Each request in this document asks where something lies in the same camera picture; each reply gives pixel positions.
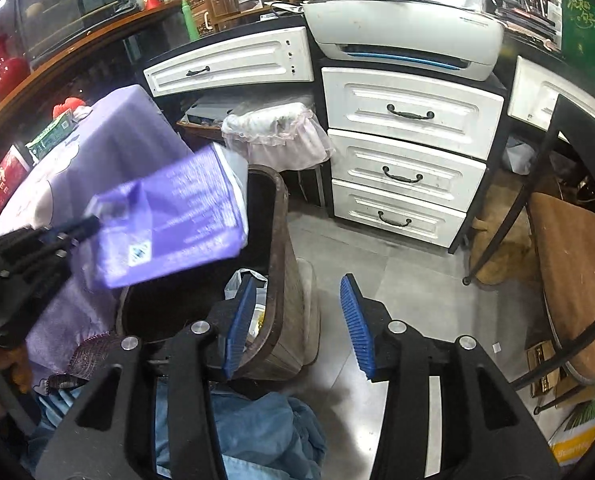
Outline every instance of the white drawer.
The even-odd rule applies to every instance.
[[[333,207],[335,216],[442,247],[450,246],[466,218],[448,207],[335,178]]]
[[[147,68],[144,75],[154,97],[216,86],[313,80],[305,27],[203,46]]]
[[[509,115],[543,130],[548,129],[559,94],[595,119],[595,98],[550,70],[517,57]]]
[[[333,178],[467,211],[486,164],[426,146],[329,130]]]
[[[477,88],[382,70],[325,67],[322,78],[331,128],[412,140],[482,160],[504,102]]]

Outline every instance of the trash can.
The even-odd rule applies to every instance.
[[[305,357],[303,288],[287,226],[289,194],[279,173],[250,166],[247,195],[249,237],[239,256],[127,287],[117,330],[145,342],[171,337],[206,318],[211,306],[224,299],[236,270],[253,269],[268,276],[266,310],[236,377],[287,380],[300,371]]]

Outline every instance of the qr code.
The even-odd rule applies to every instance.
[[[129,267],[145,264],[151,261],[151,240],[129,246]]]

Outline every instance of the chair backrest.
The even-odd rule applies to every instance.
[[[595,181],[595,119],[560,95],[555,103],[547,136],[556,136],[558,132],[566,137]]]

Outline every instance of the white printer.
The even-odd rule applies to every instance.
[[[331,59],[394,63],[483,81],[503,25],[486,14],[426,0],[307,0],[315,41]]]

